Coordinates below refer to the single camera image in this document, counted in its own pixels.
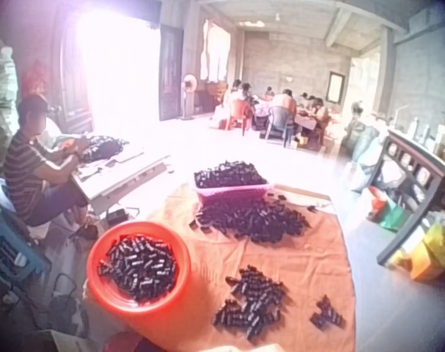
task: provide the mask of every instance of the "red bucket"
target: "red bucket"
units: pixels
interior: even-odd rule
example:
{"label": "red bucket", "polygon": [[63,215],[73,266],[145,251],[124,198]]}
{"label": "red bucket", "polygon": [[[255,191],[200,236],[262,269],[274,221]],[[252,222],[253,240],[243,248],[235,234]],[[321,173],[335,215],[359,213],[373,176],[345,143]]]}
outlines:
{"label": "red bucket", "polygon": [[[114,240],[119,240],[121,235],[146,235],[168,243],[177,262],[177,281],[173,290],[156,301],[146,304],[138,304],[130,296],[121,292],[112,279],[98,276],[97,267],[100,260],[106,260],[106,252],[110,249]],[[90,251],[87,260],[87,279],[92,295],[106,309],[117,314],[135,315],[158,312],[175,304],[181,297],[191,272],[191,260],[183,239],[174,231],[161,224],[149,221],[128,221],[112,227],[98,238]]]}

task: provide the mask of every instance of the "striped shirt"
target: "striped shirt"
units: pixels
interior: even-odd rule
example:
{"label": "striped shirt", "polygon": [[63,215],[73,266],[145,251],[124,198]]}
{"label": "striped shirt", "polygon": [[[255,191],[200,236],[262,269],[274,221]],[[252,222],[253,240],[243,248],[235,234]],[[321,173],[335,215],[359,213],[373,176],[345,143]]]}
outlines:
{"label": "striped shirt", "polygon": [[4,162],[7,192],[17,215],[27,220],[43,191],[43,180],[33,171],[46,162],[46,149],[37,138],[30,141],[20,130],[12,137]]}

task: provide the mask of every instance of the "concrete ceiling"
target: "concrete ceiling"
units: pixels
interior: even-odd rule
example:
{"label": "concrete ceiling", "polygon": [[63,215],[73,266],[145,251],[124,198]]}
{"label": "concrete ceiling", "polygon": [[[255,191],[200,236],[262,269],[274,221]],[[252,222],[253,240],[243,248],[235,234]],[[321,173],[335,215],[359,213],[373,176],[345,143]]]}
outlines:
{"label": "concrete ceiling", "polygon": [[240,22],[262,21],[253,31],[324,39],[360,51],[380,38],[382,26],[406,32],[408,19],[432,0],[199,0]]}

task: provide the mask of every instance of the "bottle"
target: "bottle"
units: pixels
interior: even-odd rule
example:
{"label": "bottle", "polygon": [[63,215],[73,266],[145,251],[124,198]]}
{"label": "bottle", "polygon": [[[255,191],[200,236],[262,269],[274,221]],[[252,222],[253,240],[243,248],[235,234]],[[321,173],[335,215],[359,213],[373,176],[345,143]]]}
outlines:
{"label": "bottle", "polygon": [[419,143],[421,145],[425,145],[426,144],[426,141],[429,138],[429,134],[430,134],[430,126],[429,125],[425,125],[424,131],[422,132],[421,138],[419,139]]}
{"label": "bottle", "polygon": [[419,119],[415,117],[413,122],[410,124],[408,132],[406,133],[410,139],[414,140],[416,138],[416,132],[418,131],[418,127],[419,127]]}

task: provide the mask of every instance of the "chair leg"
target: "chair leg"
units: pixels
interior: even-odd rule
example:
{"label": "chair leg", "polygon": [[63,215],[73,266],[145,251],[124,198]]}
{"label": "chair leg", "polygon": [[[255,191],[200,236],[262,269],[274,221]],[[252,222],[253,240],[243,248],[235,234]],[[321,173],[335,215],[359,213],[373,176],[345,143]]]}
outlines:
{"label": "chair leg", "polygon": [[271,121],[268,121],[268,129],[266,130],[265,139],[269,138],[269,135],[271,134],[272,127],[273,127],[273,123]]}
{"label": "chair leg", "polygon": [[290,140],[291,129],[286,127],[284,129],[284,148],[286,147],[287,141]]}

